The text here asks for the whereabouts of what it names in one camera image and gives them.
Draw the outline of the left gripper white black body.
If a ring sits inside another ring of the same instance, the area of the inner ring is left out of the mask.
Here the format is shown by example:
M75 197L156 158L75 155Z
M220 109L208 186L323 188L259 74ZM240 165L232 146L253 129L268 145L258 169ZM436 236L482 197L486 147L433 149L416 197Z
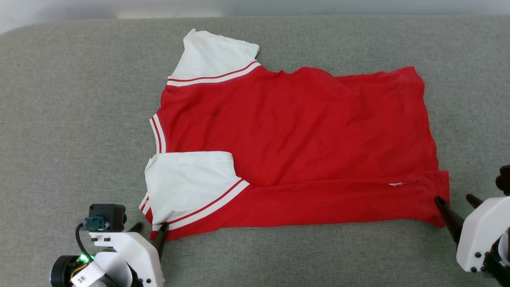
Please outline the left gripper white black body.
M52 266L53 287L162 287L156 247L136 232L90 232L104 248L91 256L61 256Z

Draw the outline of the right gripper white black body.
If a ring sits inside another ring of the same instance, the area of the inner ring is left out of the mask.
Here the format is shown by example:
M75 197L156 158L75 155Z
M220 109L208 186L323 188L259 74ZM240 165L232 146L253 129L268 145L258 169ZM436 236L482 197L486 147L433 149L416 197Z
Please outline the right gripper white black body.
M481 272L499 285L509 285L510 198L483 202L464 220L457 263L471 273Z

